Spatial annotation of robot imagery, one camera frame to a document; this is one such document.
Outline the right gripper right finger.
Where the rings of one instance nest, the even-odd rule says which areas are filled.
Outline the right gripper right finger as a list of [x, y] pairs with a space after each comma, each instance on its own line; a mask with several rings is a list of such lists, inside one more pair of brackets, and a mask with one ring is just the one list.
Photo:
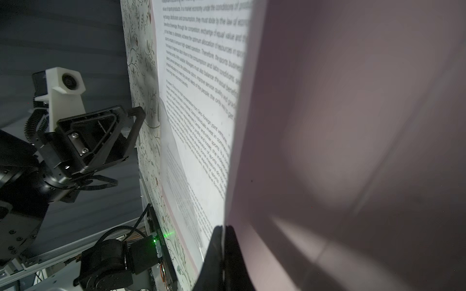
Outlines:
[[226, 291], [255, 291], [233, 226], [225, 227], [224, 273]]

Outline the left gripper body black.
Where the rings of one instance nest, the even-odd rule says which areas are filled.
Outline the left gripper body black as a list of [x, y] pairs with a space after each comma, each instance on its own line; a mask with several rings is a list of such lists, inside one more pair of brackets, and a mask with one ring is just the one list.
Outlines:
[[100, 171], [126, 161], [146, 114], [142, 107], [110, 107], [57, 122], [54, 132], [36, 132], [43, 158], [40, 178], [54, 189], [107, 189], [118, 181]]

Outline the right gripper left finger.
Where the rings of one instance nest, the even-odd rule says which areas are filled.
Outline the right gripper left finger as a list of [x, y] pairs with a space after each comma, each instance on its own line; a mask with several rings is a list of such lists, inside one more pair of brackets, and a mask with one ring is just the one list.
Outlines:
[[217, 226], [211, 236], [206, 252], [205, 261], [193, 291], [222, 291], [223, 290], [223, 227]]

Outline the printed white paper sheet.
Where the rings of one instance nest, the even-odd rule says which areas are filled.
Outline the printed white paper sheet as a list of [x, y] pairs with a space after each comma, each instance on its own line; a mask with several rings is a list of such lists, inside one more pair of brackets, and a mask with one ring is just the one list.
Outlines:
[[153, 1], [161, 182], [195, 270], [225, 217], [235, 126], [257, 60], [266, 1]]

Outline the pink file folder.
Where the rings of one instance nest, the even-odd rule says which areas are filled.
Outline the pink file folder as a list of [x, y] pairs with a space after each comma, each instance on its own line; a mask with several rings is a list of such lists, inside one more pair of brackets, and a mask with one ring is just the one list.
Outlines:
[[303, 291], [466, 288], [464, 1], [271, 1], [230, 220]]

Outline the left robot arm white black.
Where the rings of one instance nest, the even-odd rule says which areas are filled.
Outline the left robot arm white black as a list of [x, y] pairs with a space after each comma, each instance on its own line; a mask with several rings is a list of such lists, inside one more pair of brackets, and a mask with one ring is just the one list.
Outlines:
[[115, 106], [61, 119], [28, 142], [1, 132], [2, 266], [35, 241], [50, 204], [117, 186], [101, 171], [128, 159], [145, 117], [141, 107]]

